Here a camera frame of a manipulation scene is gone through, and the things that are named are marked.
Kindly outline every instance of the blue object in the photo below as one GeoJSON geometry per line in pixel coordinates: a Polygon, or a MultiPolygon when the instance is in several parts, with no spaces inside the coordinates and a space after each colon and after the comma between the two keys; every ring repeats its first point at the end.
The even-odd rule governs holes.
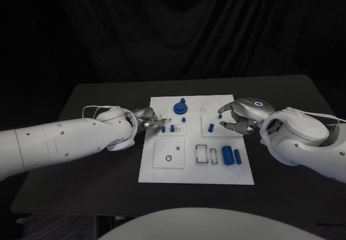
{"type": "Polygon", "coordinates": [[[213,129],[214,129],[214,125],[210,124],[210,125],[208,125],[208,129],[207,129],[207,132],[211,133],[211,132],[213,132],[213,129]]]}
{"type": "Polygon", "coordinates": [[[221,155],[223,155],[224,165],[233,165],[234,164],[234,158],[233,158],[233,153],[232,153],[230,146],[223,146],[221,147],[221,155]]]}
{"type": "Polygon", "coordinates": [[[187,111],[185,100],[181,98],[180,102],[174,105],[172,111],[175,114],[184,114],[187,111]]]}
{"type": "Polygon", "coordinates": [[[237,149],[233,150],[233,156],[234,156],[236,164],[242,164],[240,154],[239,154],[239,150],[237,149]]]}

